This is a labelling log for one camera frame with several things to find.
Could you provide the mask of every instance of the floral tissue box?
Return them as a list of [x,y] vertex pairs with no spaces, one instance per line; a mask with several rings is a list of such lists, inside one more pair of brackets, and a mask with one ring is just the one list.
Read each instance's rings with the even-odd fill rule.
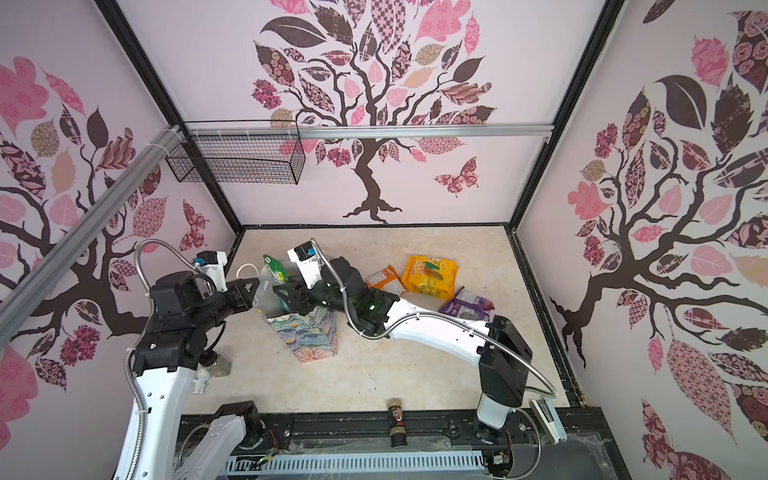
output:
[[336,322],[328,309],[317,306],[308,315],[288,313],[267,322],[301,363],[336,355]]

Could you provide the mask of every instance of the marble floor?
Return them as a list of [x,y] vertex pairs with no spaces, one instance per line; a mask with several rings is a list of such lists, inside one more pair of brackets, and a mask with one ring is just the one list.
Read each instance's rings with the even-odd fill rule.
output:
[[[496,307],[492,313],[515,324],[534,352],[533,365],[558,389],[555,406],[568,406],[503,227],[249,230],[230,278],[244,263],[261,268],[265,253],[285,258],[289,248],[310,237],[331,257],[345,257],[363,277],[388,264],[402,275],[411,253],[456,260],[457,289],[463,285],[488,298]],[[417,293],[404,297],[432,310],[442,304]],[[336,326],[338,355],[301,363],[254,311],[231,316],[217,351],[232,359],[232,373],[210,380],[205,395],[190,394],[184,412],[213,413],[223,403],[249,399],[261,412],[275,413],[383,410],[391,397],[401,397],[403,408],[411,410],[477,407],[477,366],[421,343],[363,339],[346,325],[343,313],[336,313]],[[541,387],[533,376],[528,382]]]

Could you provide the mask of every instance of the small jar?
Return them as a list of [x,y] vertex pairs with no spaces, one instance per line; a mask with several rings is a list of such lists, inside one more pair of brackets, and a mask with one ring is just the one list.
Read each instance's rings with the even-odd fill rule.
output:
[[217,352],[201,353],[200,366],[212,376],[227,376],[232,371],[232,361]]

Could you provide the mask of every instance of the snack bag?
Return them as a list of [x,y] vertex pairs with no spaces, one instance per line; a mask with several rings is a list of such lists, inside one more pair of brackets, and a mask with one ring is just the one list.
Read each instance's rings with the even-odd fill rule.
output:
[[392,265],[389,265],[384,270],[380,270],[366,278],[366,283],[368,283],[368,286],[371,288],[394,293],[397,296],[408,291],[402,286],[402,283],[400,283],[399,275]]
[[457,273],[458,264],[453,260],[411,255],[402,285],[411,292],[450,300],[456,287]]

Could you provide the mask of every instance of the plastic bag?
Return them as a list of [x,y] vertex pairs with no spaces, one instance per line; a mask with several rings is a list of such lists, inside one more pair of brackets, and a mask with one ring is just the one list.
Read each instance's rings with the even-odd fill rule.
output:
[[453,298],[458,264],[453,260],[411,255],[402,285],[411,292],[444,300]]

